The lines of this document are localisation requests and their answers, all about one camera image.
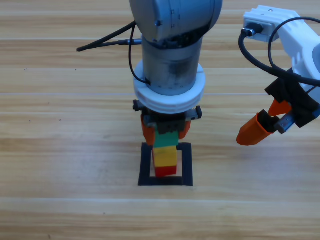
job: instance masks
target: wood grain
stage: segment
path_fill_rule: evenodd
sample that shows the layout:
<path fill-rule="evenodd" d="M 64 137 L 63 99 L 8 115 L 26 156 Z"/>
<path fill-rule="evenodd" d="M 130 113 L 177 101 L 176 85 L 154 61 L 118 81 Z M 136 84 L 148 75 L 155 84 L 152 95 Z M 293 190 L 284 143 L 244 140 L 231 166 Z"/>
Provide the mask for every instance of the wood grain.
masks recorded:
<path fill-rule="evenodd" d="M 203 118 L 185 139 L 194 187 L 138 187 L 128 48 L 76 52 L 132 21 L 129 1 L 0 0 L 0 239 L 319 240 L 320 122 L 236 143 L 273 101 L 264 89 L 275 78 L 237 46 L 257 5 L 319 18 L 318 0 L 225 0 L 203 42 Z M 268 63 L 265 43 L 247 47 Z M 291 66 L 278 41 L 272 54 Z"/>

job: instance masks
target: gray robot arm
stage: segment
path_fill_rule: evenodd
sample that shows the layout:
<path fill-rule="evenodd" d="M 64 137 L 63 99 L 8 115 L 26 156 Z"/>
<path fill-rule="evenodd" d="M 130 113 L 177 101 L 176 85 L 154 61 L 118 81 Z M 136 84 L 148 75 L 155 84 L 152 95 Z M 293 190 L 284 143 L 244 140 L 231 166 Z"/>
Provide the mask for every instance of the gray robot arm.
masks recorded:
<path fill-rule="evenodd" d="M 136 24 L 149 42 L 201 28 L 207 33 L 218 21 L 222 4 L 222 0 L 130 0 Z"/>

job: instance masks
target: black tape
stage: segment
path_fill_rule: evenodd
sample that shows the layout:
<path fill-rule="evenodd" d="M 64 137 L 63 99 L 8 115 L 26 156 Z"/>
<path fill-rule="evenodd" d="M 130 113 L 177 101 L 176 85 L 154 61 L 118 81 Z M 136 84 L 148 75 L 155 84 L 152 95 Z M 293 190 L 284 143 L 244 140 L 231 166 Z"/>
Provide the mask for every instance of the black tape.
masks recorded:
<path fill-rule="evenodd" d="M 193 186 L 192 145 L 180 143 L 182 151 L 182 176 L 150 177 L 152 146 L 143 143 L 141 146 L 141 163 L 138 186 Z"/>

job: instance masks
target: cable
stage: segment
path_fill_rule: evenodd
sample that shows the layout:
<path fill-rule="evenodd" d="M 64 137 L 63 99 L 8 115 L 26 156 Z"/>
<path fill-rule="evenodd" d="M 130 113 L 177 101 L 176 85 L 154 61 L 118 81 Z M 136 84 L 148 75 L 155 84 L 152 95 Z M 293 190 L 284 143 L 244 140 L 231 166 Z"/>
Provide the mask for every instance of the cable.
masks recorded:
<path fill-rule="evenodd" d="M 151 82 L 145 78 L 145 81 L 143 81 L 142 79 L 140 79 L 134 71 L 134 68 L 132 67 L 132 59 L 131 59 L 131 50 L 132 50 L 132 43 L 133 43 L 133 38 L 134 38 L 134 33 L 135 33 L 135 28 L 136 28 L 136 22 L 134 22 L 135 24 L 132 27 L 132 32 L 131 32 L 131 36 L 130 36 L 130 42 L 129 42 L 129 65 L 130 65 L 130 70 L 132 72 L 132 75 L 135 77 L 135 79 L 137 79 L 139 82 L 147 84 L 147 85 L 151 85 Z"/>
<path fill-rule="evenodd" d="M 126 31 L 132 29 L 134 26 L 136 26 L 136 21 L 133 21 L 131 22 L 130 24 L 128 24 L 127 26 L 121 28 L 120 30 L 118 31 L 115 31 L 114 33 L 108 35 L 108 36 L 105 36 L 104 38 L 101 38 L 100 40 L 97 40 L 95 42 L 92 42 L 86 46 L 82 46 L 82 47 L 79 47 L 77 48 L 77 52 L 82 52 L 82 51 L 85 51 L 85 50 L 88 50 L 88 49 L 92 49 L 92 48 L 96 48 L 97 46 L 119 36 L 120 34 L 123 34 L 125 33 Z"/>
<path fill-rule="evenodd" d="M 142 44 L 142 39 L 133 39 L 132 40 L 132 45 L 141 45 Z M 103 48 L 103 47 L 109 47 L 109 46 L 115 46 L 115 45 L 126 45 L 129 46 L 130 43 L 130 39 L 126 39 L 126 40 L 119 40 L 119 41 L 111 41 L 111 42 L 106 42 L 106 43 L 102 43 L 100 45 L 97 46 L 93 46 L 88 48 L 89 49 L 97 49 L 97 48 Z"/>
<path fill-rule="evenodd" d="M 301 20 L 301 18 L 292 18 L 292 19 L 289 19 L 292 21 L 296 21 L 296 20 Z M 281 24 L 281 26 L 279 28 L 277 28 L 276 30 L 279 30 L 284 24 L 288 23 L 289 22 L 286 21 L 286 22 L 283 22 Z M 262 62 L 260 62 L 259 60 L 257 60 L 255 57 L 253 57 L 249 52 L 248 50 L 246 49 L 246 46 L 245 46 L 245 38 L 246 37 L 250 37 L 252 36 L 252 32 L 255 32 L 256 30 L 258 30 L 260 28 L 260 24 L 256 24 L 255 25 L 255 29 L 254 31 L 250 31 L 247 27 L 242 29 L 241 31 L 241 35 L 239 37 L 239 41 L 238 41 L 238 44 L 239 44 L 239 48 L 243 54 L 243 56 L 249 61 L 251 62 L 253 65 L 255 65 L 256 67 L 260 68 L 261 70 L 275 76 L 275 77 L 278 77 L 278 78 L 281 78 L 283 80 L 288 80 L 288 81 L 297 81 L 298 83 L 301 83 L 301 84 L 306 84 L 306 85 L 310 85 L 310 86 L 314 86 L 314 87 L 320 87 L 320 81 L 319 80 L 315 80 L 315 79 L 311 79 L 311 78 L 306 78 L 306 77 L 302 77 L 296 73 L 289 73 L 281 68 L 279 68 L 278 66 L 274 65 L 275 67 L 270 67 L 270 66 L 267 66 L 265 64 L 263 64 Z"/>

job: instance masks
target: stacked blocks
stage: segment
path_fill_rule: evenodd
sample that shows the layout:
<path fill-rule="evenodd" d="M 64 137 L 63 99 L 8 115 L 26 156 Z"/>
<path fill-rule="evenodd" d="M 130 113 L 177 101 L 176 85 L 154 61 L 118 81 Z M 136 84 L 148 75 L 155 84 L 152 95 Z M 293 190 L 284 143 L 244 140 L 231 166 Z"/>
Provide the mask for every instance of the stacked blocks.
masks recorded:
<path fill-rule="evenodd" d="M 177 174 L 177 145 L 179 133 L 177 131 L 159 134 L 155 131 L 155 143 L 152 150 L 155 176 L 157 178 Z"/>
<path fill-rule="evenodd" d="M 157 178 L 177 174 L 177 146 L 153 148 L 152 155 Z"/>
<path fill-rule="evenodd" d="M 184 139 L 190 129 L 191 121 L 186 121 L 183 131 L 172 131 L 160 134 L 157 127 L 147 127 L 141 115 L 142 131 L 146 143 L 153 146 L 152 156 L 157 178 L 177 174 L 179 140 Z"/>

